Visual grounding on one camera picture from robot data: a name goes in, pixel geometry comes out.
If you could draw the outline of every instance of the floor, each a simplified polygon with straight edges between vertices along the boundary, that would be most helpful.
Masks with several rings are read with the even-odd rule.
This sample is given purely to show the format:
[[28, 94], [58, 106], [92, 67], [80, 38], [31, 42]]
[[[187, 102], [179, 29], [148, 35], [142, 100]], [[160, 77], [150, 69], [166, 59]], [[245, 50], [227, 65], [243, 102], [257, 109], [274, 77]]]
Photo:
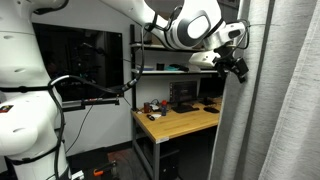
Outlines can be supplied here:
[[[179, 178], [175, 180], [207, 180], [215, 132], [216, 128], [214, 127], [169, 141], [170, 146], [179, 149]], [[150, 179], [133, 149], [126, 148], [110, 153], [106, 152], [110, 151], [101, 148], [69, 157], [68, 161], [74, 172], [79, 169], [88, 170], [88, 173], [86, 173], [88, 174], [87, 180], [112, 179], [110, 173], [99, 178], [92, 175], [93, 169], [91, 167], [105, 164], [108, 160], [109, 162], [116, 160], [116, 171], [120, 180]], [[0, 174], [0, 179], [15, 179], [12, 176], [7, 177], [7, 175], [6, 173]]]
[[[170, 140], [179, 152], [181, 180], [207, 180], [215, 128]], [[133, 149], [108, 153], [109, 161], [116, 160], [121, 180], [149, 180]]]

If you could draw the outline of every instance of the shelf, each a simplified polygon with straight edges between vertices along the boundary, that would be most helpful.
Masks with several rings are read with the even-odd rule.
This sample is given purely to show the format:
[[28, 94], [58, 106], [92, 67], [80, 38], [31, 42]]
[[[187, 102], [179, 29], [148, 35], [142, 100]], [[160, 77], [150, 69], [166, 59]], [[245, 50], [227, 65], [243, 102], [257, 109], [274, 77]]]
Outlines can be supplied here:
[[[141, 43], [134, 43], [130, 45], [132, 48], [141, 48]], [[184, 49], [184, 50], [171, 50], [166, 49], [163, 45], [156, 44], [144, 44], [145, 50], [155, 50], [155, 51], [172, 51], [172, 52], [200, 52], [204, 51], [204, 49]]]
[[[131, 69], [131, 72], [138, 74], [139, 70]], [[143, 71], [145, 75], [157, 75], [157, 74], [212, 74], [218, 73], [216, 70], [205, 70], [201, 72], [185, 72], [185, 71]]]

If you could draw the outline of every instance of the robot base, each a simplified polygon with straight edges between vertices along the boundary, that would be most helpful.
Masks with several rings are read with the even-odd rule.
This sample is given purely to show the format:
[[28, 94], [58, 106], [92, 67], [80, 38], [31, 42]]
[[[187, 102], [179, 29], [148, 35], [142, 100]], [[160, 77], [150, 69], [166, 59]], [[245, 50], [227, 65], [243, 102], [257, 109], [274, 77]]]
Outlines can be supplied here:
[[[19, 180], [55, 180], [54, 173], [55, 152], [28, 164], [14, 165]], [[71, 174], [66, 160], [64, 144], [61, 143], [58, 161], [59, 180], [70, 180]]]

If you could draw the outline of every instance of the black box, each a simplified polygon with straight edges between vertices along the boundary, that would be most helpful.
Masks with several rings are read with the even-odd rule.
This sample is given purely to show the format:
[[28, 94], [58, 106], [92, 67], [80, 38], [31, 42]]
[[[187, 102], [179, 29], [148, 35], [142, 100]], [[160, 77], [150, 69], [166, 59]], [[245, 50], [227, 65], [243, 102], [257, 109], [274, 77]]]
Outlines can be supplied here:
[[[153, 166], [153, 143], [144, 139], [142, 141], [142, 151], [144, 152], [147, 160]], [[175, 180], [178, 176], [179, 166], [179, 152], [174, 145], [169, 143], [161, 143], [160, 145], [160, 180]]]

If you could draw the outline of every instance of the desk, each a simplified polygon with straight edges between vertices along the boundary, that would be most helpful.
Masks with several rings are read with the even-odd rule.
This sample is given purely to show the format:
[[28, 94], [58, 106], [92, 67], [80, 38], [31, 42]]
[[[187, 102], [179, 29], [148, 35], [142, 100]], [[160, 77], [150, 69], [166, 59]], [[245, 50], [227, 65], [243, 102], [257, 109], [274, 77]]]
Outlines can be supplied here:
[[[221, 109], [221, 99], [216, 100], [216, 109]], [[214, 114], [203, 110], [203, 104], [196, 103], [193, 107], [198, 107], [200, 110], [178, 114], [172, 110], [167, 113], [167, 116], [161, 116], [155, 121], [151, 121], [146, 117], [146, 114], [138, 114], [131, 111], [134, 119], [133, 124], [133, 148], [138, 153], [147, 172], [153, 180], [159, 180], [159, 164], [160, 164], [160, 144], [169, 141], [182, 135], [203, 130], [209, 127], [217, 126], [219, 121], [219, 113]], [[153, 142], [153, 166], [143, 154], [140, 146], [137, 143], [136, 126], [140, 126], [142, 130]]]

